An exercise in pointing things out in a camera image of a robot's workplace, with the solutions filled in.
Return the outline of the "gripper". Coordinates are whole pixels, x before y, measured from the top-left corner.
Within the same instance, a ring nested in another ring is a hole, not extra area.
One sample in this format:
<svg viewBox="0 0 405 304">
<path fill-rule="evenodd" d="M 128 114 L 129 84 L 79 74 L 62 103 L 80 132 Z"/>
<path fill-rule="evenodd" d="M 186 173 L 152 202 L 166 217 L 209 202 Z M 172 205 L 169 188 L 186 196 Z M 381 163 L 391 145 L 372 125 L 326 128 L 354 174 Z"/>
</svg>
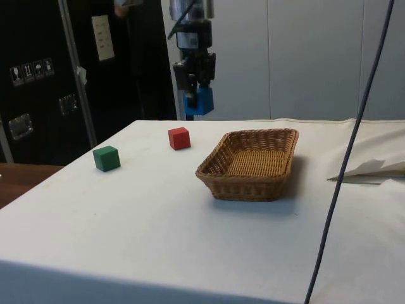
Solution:
<svg viewBox="0 0 405 304">
<path fill-rule="evenodd" d="M 211 21 L 180 23 L 175 27 L 177 47 L 182 51 L 201 51 L 212 46 Z M 205 53 L 200 58 L 199 85 L 209 87 L 215 79 L 216 54 Z M 188 105 L 197 104 L 197 76 L 195 59 L 191 56 L 177 61 L 173 65 L 177 87 L 188 97 Z"/>
</svg>

